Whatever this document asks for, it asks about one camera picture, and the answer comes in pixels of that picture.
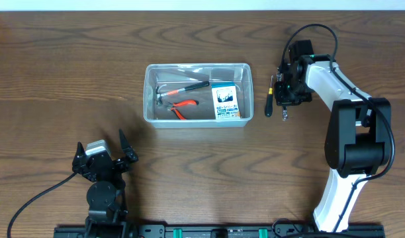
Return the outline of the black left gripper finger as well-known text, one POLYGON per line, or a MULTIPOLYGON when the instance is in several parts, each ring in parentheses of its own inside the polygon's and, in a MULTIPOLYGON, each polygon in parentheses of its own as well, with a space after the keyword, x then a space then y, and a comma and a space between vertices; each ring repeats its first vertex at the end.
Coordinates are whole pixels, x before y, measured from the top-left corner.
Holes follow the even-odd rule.
POLYGON ((83 148, 83 145, 81 142, 78 142, 77 149, 75 152, 75 165, 81 165, 85 158, 86 158, 86 153, 83 148))
POLYGON ((123 153, 125 154, 125 157, 131 162, 135 163, 138 161, 138 155, 136 154, 135 150, 132 148, 132 146, 129 144, 128 140, 126 139, 126 136, 124 132, 119 129, 119 139, 120 139, 120 147, 123 153))

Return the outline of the silver ratchet wrench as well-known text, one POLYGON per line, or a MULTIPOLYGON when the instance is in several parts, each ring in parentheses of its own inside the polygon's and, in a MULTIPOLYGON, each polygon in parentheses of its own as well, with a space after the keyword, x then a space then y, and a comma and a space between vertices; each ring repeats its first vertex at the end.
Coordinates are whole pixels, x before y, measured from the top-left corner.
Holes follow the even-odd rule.
MULTIPOLYGON (((277 82, 281 82, 282 81, 282 73, 277 72, 277 82)), ((287 121, 288 119, 288 113, 287 113, 287 107, 286 106, 282 106, 283 109, 283 121, 287 121)))

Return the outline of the small hammer orange black handle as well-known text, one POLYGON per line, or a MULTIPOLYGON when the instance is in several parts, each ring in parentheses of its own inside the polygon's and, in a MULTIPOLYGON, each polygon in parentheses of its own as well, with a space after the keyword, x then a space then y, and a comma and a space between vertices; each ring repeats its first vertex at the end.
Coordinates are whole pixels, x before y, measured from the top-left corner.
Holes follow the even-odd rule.
POLYGON ((180 89, 175 89, 175 90, 168 91, 168 92, 165 92, 165 93, 161 93, 159 91, 161 89, 161 86, 157 86, 156 87, 156 104, 161 105, 162 104, 162 99, 167 97, 167 96, 176 95, 176 94, 179 94, 179 93, 182 93, 182 92, 185 92, 185 91, 192 91, 192 90, 195 90, 195 89, 201 89, 201 88, 207 87, 209 85, 210 85, 209 81, 202 81, 200 83, 195 83, 195 84, 192 84, 190 86, 182 87, 180 89))

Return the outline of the blue white screwdriver box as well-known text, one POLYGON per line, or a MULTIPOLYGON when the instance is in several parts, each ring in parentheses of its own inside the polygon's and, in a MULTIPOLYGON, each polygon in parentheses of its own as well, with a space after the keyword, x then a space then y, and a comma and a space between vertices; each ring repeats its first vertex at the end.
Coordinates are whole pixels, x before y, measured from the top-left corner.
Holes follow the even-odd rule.
POLYGON ((212 84, 212 97, 217 120, 240 118, 236 85, 233 82, 212 84))

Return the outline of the red handled cutting pliers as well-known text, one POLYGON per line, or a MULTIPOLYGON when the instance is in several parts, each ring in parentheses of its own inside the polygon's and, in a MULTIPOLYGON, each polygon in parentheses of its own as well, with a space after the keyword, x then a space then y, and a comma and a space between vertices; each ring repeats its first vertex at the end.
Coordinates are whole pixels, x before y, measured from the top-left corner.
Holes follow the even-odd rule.
POLYGON ((175 103, 167 103, 166 104, 166 109, 168 109, 169 111, 172 111, 176 117, 178 117, 178 119, 180 120, 186 120, 186 117, 184 117, 179 109, 184 107, 184 106, 197 106, 199 104, 199 102, 197 100, 184 100, 181 102, 175 102, 175 103))

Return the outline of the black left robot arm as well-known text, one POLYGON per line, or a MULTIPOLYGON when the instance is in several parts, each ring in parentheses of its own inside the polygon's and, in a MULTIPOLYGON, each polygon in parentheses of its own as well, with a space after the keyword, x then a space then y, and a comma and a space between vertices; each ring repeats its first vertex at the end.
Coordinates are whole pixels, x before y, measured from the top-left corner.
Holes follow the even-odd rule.
POLYGON ((86 147, 79 142, 72 161, 72 171, 92 182, 87 191, 89 205, 84 237, 135 237, 136 229, 127 222, 126 183, 123 173, 131 169, 138 156, 124 132, 119 131, 124 156, 111 157, 105 140, 95 141, 86 147))

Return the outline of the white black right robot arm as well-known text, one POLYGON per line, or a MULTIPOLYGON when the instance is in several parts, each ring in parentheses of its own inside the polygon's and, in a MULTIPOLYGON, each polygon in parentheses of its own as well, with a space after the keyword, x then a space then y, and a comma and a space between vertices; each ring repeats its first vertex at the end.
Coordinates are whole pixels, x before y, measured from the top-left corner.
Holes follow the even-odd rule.
POLYGON ((286 109, 312 101, 316 93, 329 108, 324 143, 330 167, 321 201, 313 211, 317 231, 337 233, 349 227, 349 215, 367 181, 392 155, 390 103, 360 91, 328 54, 315 54, 310 40, 285 48, 274 84, 278 106, 286 109))

